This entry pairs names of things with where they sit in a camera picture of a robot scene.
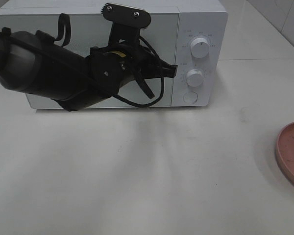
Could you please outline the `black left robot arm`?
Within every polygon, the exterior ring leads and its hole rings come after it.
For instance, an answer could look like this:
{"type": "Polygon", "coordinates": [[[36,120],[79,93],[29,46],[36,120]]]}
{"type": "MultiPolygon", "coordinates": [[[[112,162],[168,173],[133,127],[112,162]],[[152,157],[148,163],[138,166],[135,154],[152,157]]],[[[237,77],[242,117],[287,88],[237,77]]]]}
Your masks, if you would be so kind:
{"type": "Polygon", "coordinates": [[[154,105],[160,101],[148,79],[174,78],[177,65],[163,61],[151,45],[139,38],[106,47],[93,47],[82,57],[53,43],[44,32],[0,31],[0,83],[12,91],[54,100],[67,111],[78,111],[109,98],[138,107],[119,95],[135,81],[154,105]]]}

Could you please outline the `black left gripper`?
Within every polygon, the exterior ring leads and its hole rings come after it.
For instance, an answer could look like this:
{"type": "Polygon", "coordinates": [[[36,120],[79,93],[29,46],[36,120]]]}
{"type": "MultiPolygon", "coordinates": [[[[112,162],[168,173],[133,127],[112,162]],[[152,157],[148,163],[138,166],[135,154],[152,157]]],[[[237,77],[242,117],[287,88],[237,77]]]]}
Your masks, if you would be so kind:
{"type": "Polygon", "coordinates": [[[157,58],[148,47],[122,42],[106,47],[92,47],[89,55],[90,75],[111,94],[136,81],[144,94],[154,94],[147,79],[174,78],[177,65],[157,58]]]}

